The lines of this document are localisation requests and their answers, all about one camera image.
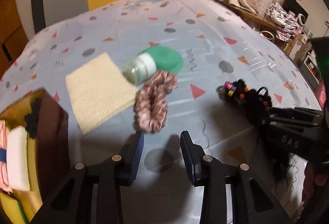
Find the cream square towel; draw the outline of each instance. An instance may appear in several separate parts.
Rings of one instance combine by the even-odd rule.
[[[134,104],[136,87],[125,79],[107,53],[73,71],[65,81],[83,134]]]

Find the bottle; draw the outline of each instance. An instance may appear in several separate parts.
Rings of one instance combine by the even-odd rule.
[[[156,71],[155,61],[147,52],[138,55],[123,66],[125,78],[135,86],[152,77]]]

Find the table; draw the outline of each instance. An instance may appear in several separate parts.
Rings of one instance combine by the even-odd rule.
[[[203,188],[188,181],[179,146],[183,130],[223,163],[247,162],[293,215],[301,205],[305,161],[292,167],[288,185],[276,186],[256,131],[241,108],[218,97],[217,88],[243,78],[249,87],[268,87],[274,106],[320,106],[280,49],[211,0],[121,0],[40,31],[1,79],[0,111],[44,87],[68,112],[71,164],[100,163],[134,133],[133,108],[82,135],[65,76],[103,52],[122,69],[155,44],[180,52],[184,67],[178,88],[167,96],[166,126],[145,135],[137,179],[121,188],[125,223],[199,223]],[[230,209],[227,219],[232,220]]]

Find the pink hair tie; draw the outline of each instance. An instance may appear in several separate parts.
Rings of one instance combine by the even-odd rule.
[[[168,105],[166,95],[177,88],[177,76],[158,70],[145,82],[136,98],[136,120],[141,130],[160,131],[166,124]]]

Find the white sponge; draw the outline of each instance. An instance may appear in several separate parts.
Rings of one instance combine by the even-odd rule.
[[[30,190],[26,147],[27,132],[24,127],[12,129],[7,139],[7,173],[9,186],[14,190]]]

